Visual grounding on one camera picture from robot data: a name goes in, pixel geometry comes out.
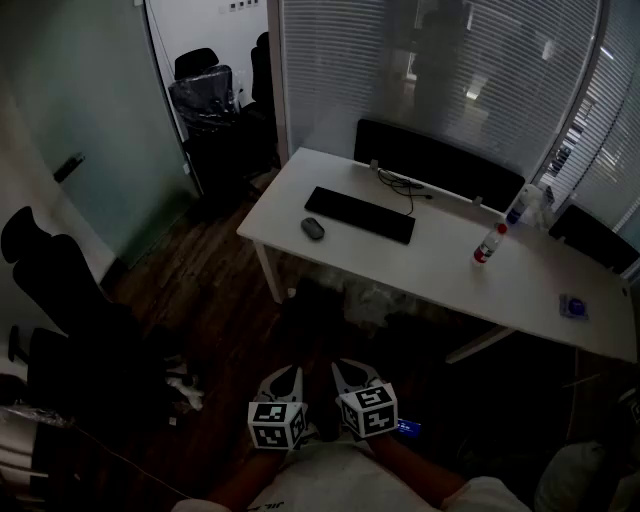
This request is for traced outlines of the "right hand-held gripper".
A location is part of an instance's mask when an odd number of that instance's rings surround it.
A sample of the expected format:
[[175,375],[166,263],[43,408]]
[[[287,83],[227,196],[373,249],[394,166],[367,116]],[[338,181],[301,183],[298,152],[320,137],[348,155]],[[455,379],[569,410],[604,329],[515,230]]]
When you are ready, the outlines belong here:
[[398,426],[398,403],[391,383],[367,364],[339,359],[331,363],[343,424],[360,438],[391,432]]

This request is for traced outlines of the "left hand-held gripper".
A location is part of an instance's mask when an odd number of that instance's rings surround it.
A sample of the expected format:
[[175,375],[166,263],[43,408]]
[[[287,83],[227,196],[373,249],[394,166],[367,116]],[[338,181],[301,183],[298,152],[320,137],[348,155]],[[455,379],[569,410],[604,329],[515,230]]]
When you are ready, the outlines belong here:
[[289,365],[264,379],[248,405],[247,424],[254,447],[293,450],[307,429],[303,371]]

